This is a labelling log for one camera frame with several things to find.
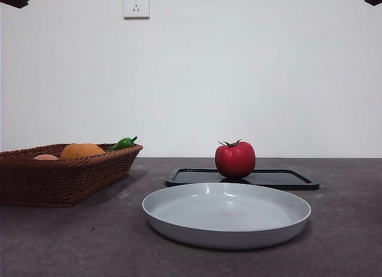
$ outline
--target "green pepper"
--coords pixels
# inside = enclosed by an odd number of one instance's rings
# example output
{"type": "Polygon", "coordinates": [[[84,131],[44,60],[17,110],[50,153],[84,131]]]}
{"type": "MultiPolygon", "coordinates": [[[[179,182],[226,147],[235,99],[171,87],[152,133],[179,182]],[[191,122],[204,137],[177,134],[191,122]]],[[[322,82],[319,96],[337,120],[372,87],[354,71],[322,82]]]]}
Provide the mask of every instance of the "green pepper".
{"type": "Polygon", "coordinates": [[[112,146],[110,149],[107,149],[106,151],[113,152],[114,150],[121,150],[121,149],[126,149],[127,147],[134,147],[134,141],[137,138],[138,137],[136,136],[134,138],[123,138],[117,144],[112,146]]]}

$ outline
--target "black tray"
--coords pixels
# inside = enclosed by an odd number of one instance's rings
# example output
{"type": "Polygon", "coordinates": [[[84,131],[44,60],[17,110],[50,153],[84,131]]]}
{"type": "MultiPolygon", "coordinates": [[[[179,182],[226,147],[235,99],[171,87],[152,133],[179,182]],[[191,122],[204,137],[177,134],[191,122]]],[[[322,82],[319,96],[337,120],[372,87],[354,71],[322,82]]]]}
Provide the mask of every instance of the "black tray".
{"type": "Polygon", "coordinates": [[[316,190],[320,184],[292,170],[254,170],[248,177],[225,178],[216,169],[176,168],[166,179],[166,186],[189,183],[243,183],[281,190],[316,190]]]}

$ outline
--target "electrical outlet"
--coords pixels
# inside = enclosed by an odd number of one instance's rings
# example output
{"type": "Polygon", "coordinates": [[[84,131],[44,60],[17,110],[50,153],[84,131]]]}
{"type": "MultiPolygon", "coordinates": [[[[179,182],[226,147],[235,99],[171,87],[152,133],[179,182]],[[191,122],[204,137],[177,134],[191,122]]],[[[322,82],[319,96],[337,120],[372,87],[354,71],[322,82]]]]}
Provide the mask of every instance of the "electrical outlet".
{"type": "Polygon", "coordinates": [[[150,17],[150,0],[124,0],[124,18],[148,19],[150,17]]]}

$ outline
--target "tomato stem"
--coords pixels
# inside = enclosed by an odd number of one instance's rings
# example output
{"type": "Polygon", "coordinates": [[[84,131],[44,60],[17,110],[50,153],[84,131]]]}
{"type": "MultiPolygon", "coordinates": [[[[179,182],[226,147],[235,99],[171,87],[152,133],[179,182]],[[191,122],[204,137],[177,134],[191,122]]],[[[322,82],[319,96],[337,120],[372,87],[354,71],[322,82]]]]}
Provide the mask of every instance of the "tomato stem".
{"type": "Polygon", "coordinates": [[[241,139],[240,140],[237,140],[235,143],[232,143],[232,144],[230,144],[230,143],[228,143],[228,142],[224,142],[224,144],[222,143],[222,142],[220,142],[220,141],[218,141],[220,144],[222,144],[223,146],[227,146],[227,147],[236,147],[237,145],[238,145],[238,143],[241,141],[241,139]]]}

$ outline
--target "plate rim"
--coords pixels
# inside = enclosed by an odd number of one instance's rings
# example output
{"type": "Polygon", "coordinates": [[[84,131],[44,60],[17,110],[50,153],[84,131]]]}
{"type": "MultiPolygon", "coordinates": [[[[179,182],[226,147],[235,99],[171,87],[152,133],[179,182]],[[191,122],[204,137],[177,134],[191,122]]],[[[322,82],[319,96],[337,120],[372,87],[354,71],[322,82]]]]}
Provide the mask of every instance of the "plate rim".
{"type": "Polygon", "coordinates": [[[204,232],[226,232],[226,233],[253,233],[253,232],[265,232],[265,231],[271,231],[271,230],[279,230],[279,229],[286,229],[288,227],[292,227],[292,226],[295,226],[295,225],[298,225],[304,221],[306,221],[311,213],[312,213],[312,207],[310,206],[310,204],[303,198],[297,196],[297,195],[294,195],[293,193],[290,193],[290,192],[286,192],[284,190],[279,190],[279,189],[273,189],[271,187],[266,187],[266,186],[256,186],[254,184],[237,184],[237,183],[191,183],[191,184],[180,184],[178,186],[172,186],[172,187],[165,187],[163,189],[159,189],[159,190],[156,190],[152,193],[150,193],[149,195],[147,195],[143,200],[142,200],[142,203],[141,203],[141,206],[142,206],[142,209],[143,211],[151,218],[154,218],[155,220],[157,221],[160,221],[160,222],[163,222],[163,223],[166,223],[168,225],[171,225],[171,226],[177,226],[177,227],[180,227],[180,228],[184,228],[184,229],[192,229],[192,230],[201,230],[201,231],[204,231],[204,232]],[[164,221],[164,220],[161,220],[157,217],[155,217],[153,214],[151,214],[144,206],[144,203],[145,203],[145,200],[147,198],[149,198],[149,196],[153,195],[153,194],[156,194],[160,191],[163,191],[163,190],[167,190],[167,189],[173,189],[173,188],[176,188],[176,187],[179,187],[179,186],[194,186],[196,184],[214,184],[215,186],[218,185],[218,184],[231,184],[231,185],[235,185],[235,186],[255,186],[257,188],[261,187],[262,189],[265,189],[265,190],[275,190],[275,191],[278,191],[278,192],[283,192],[283,193],[286,193],[287,195],[292,195],[298,199],[300,199],[301,201],[303,201],[303,203],[305,203],[307,206],[308,206],[308,213],[301,219],[299,219],[298,221],[295,221],[287,226],[279,226],[279,227],[273,227],[273,228],[269,228],[269,229],[261,229],[261,230],[217,230],[217,229],[201,229],[201,228],[195,228],[195,227],[190,227],[190,226],[182,226],[182,225],[179,225],[179,224],[175,224],[175,223],[171,223],[171,222],[168,222],[168,221],[164,221]]]}

